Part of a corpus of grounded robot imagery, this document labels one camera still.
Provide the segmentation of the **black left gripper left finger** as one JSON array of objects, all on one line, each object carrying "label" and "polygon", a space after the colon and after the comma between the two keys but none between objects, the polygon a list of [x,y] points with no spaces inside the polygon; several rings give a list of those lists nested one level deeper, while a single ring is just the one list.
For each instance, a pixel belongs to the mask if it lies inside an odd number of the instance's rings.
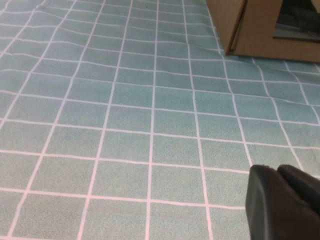
[{"label": "black left gripper left finger", "polygon": [[250,168],[245,211],[252,240],[320,238],[320,214],[269,166]]}]

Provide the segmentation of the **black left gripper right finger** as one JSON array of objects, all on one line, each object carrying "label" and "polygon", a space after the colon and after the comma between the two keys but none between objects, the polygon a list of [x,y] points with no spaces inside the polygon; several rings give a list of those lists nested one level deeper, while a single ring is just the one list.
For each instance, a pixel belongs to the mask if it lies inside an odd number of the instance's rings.
[{"label": "black left gripper right finger", "polygon": [[282,164],[277,172],[293,191],[319,215],[320,180],[289,164]]}]

